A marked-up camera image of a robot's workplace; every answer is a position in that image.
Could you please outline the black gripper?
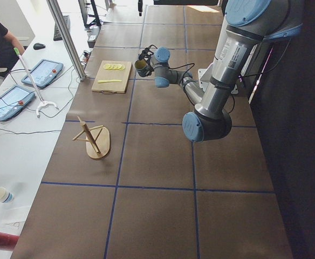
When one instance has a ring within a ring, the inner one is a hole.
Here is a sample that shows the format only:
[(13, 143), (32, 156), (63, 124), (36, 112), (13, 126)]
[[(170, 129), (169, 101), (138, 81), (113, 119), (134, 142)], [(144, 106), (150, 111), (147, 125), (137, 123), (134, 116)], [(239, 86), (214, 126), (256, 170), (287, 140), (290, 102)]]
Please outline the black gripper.
[(152, 58), (154, 57), (154, 52), (152, 51), (146, 51), (145, 54), (143, 55), (144, 60), (146, 61), (146, 64), (149, 67), (153, 67), (154, 64), (152, 63)]

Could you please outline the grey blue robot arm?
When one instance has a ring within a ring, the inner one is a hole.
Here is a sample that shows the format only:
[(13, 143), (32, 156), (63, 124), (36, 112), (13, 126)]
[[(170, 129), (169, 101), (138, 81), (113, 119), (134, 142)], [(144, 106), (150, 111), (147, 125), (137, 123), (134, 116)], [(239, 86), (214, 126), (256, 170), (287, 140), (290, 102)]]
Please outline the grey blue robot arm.
[(228, 1), (214, 61), (208, 66), (208, 85), (187, 71), (169, 67), (165, 47), (151, 52), (145, 48), (135, 62), (141, 77), (154, 75), (156, 87), (179, 85), (194, 109), (184, 115), (182, 128), (193, 142), (221, 139), (232, 127), (224, 105), (234, 89), (252, 48), (261, 42), (290, 39), (300, 33), (304, 1)]

